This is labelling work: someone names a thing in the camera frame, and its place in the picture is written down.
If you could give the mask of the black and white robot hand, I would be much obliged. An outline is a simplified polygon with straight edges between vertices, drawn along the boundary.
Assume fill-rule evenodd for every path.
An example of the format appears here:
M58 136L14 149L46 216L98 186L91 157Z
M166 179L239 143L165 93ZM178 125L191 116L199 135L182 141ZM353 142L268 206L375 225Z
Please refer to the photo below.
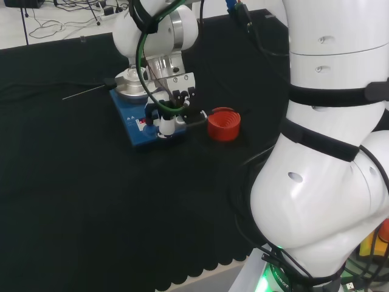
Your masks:
M145 105L144 131L158 139L170 139L208 120L206 111L195 105L194 74L156 79L154 85L156 88L150 91L153 98L149 97Z

